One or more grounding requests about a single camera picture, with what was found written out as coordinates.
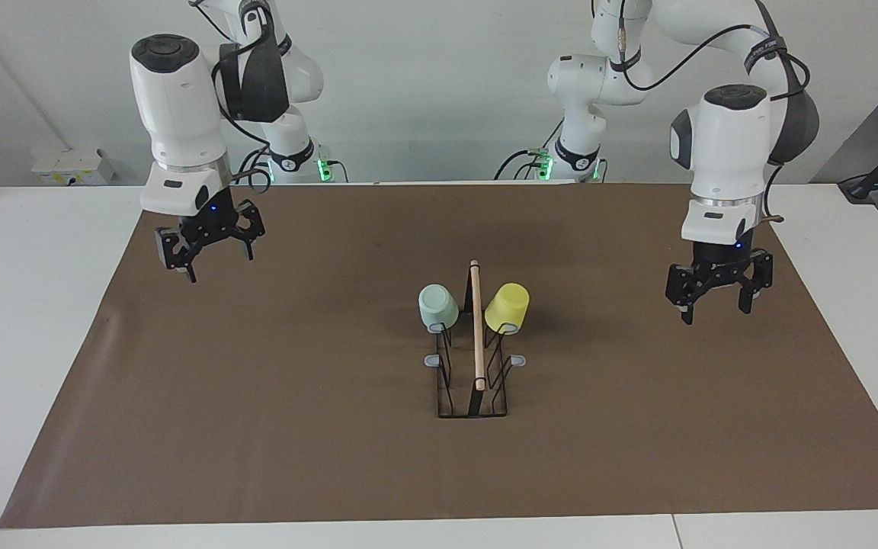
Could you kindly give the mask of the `brown table mat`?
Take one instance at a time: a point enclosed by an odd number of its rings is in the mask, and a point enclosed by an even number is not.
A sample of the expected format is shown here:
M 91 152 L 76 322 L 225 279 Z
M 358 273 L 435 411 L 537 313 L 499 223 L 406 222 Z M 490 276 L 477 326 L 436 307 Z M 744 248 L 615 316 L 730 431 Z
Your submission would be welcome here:
M 686 326 L 683 185 L 289 187 L 198 282 L 143 214 L 1 528 L 878 509 L 878 411 L 769 228 L 776 285 Z M 532 297 L 509 413 L 439 419 L 417 296 Z

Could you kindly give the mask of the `yellow plastic cup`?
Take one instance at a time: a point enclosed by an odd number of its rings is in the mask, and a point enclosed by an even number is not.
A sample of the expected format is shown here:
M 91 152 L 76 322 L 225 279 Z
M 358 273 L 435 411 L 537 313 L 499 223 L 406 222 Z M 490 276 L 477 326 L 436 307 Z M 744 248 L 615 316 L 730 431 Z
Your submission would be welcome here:
M 503 284 L 484 312 L 485 324 L 495 333 L 516 333 L 530 305 L 530 295 L 521 284 Z

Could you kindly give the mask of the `green plastic cup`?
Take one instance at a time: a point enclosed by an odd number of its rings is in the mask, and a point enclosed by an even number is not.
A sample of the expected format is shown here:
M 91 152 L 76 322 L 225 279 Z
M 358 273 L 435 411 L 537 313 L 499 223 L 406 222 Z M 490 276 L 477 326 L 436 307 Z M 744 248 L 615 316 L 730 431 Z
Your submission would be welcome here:
M 454 326 L 460 315 L 459 304 L 442 284 L 429 284 L 419 291 L 419 316 L 426 330 L 439 334 Z

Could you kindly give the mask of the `white power socket box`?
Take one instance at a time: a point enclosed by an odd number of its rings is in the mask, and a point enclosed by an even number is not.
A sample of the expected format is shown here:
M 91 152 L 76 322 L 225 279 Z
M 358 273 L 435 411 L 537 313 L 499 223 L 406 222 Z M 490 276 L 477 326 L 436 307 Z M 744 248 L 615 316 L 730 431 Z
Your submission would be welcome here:
M 111 161 L 99 149 L 41 154 L 31 171 L 45 185 L 110 185 L 116 178 Z

